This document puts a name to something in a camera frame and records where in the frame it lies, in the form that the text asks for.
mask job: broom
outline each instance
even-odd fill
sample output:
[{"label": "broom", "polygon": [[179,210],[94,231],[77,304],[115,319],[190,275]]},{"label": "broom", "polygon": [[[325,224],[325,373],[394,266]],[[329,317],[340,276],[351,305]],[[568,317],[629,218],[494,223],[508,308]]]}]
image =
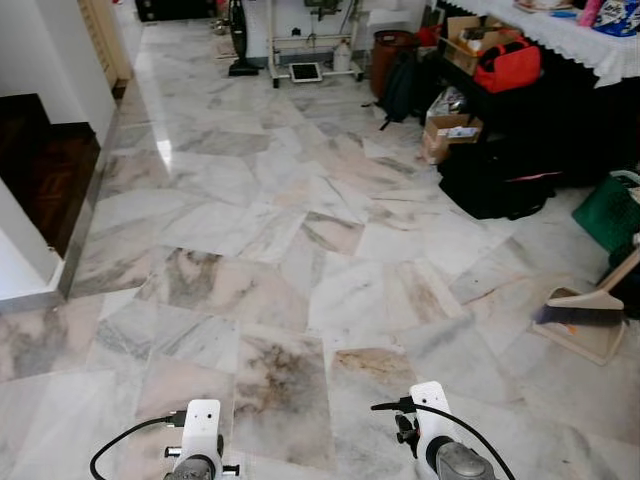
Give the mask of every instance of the broom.
[{"label": "broom", "polygon": [[[638,245],[638,235],[634,240]],[[620,323],[624,319],[624,303],[609,292],[638,264],[640,264],[640,248],[636,248],[591,293],[581,294],[569,288],[555,289],[547,300],[547,304],[536,316],[536,323],[555,322],[592,326],[611,326]]]}]

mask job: white bottle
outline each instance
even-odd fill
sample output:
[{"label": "white bottle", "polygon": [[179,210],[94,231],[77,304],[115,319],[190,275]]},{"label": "white bottle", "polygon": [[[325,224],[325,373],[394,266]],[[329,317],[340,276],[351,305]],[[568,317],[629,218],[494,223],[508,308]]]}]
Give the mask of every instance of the white bottle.
[{"label": "white bottle", "polygon": [[351,70],[351,49],[347,41],[342,40],[333,51],[333,71],[347,72],[349,70]]}]

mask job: black speaker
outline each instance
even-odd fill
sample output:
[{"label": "black speaker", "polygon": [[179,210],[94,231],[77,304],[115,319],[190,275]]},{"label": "black speaker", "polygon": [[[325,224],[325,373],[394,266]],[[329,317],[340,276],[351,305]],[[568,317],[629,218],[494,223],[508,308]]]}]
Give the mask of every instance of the black speaker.
[{"label": "black speaker", "polygon": [[141,22],[211,18],[216,15],[216,0],[136,0]]}]

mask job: green basket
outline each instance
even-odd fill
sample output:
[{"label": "green basket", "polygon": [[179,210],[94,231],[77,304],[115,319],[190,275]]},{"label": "green basket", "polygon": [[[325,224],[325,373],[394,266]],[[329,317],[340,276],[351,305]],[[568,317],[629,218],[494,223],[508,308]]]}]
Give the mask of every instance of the green basket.
[{"label": "green basket", "polygon": [[640,228],[640,204],[629,188],[640,187],[640,176],[611,172],[574,212],[573,218],[609,253],[628,245]]}]

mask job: red bag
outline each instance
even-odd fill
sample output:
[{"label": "red bag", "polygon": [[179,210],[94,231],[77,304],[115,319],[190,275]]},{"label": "red bag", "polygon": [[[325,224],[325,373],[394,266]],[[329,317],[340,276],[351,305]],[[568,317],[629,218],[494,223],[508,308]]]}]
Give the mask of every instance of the red bag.
[{"label": "red bag", "polygon": [[540,50],[523,38],[496,45],[480,57],[473,79],[492,93],[526,87],[540,77]]}]

